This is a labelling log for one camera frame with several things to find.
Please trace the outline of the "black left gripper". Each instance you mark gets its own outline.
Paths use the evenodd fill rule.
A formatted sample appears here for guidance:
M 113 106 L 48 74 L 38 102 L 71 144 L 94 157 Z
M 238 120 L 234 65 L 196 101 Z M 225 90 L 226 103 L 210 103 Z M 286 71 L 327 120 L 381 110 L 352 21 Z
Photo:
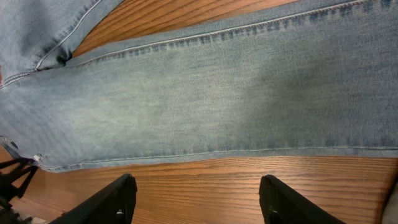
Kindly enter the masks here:
M 26 192 L 33 176 L 38 170 L 37 166 L 32 166 L 32 159 L 18 158 L 1 163 L 1 169 L 17 166 L 7 174 L 1 172 L 1 223 L 3 224 L 31 224 L 33 218 L 21 218 L 20 214 L 14 212 L 10 201 L 14 197 L 22 198 Z M 19 187 L 13 183 L 23 175 L 28 174 Z

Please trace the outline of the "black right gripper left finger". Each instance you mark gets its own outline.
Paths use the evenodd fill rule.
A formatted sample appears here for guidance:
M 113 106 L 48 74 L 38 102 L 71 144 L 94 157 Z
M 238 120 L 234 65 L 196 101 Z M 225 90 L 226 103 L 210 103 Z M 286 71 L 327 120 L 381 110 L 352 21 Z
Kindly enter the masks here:
M 131 224 L 137 185 L 124 174 L 51 224 Z

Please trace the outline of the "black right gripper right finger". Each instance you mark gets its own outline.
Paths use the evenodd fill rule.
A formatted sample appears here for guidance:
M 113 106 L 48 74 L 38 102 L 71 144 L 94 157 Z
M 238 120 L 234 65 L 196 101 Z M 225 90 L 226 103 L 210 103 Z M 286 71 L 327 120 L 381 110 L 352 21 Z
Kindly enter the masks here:
M 265 224 L 344 224 L 273 175 L 261 178 L 259 203 Z

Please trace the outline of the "light blue denim jeans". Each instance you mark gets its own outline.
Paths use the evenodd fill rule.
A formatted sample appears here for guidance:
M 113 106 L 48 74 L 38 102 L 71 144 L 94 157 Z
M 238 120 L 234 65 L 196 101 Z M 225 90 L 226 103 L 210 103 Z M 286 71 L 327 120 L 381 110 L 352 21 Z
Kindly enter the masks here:
M 117 1 L 1 2 L 1 144 L 49 172 L 397 156 L 397 2 L 301 1 L 72 52 Z

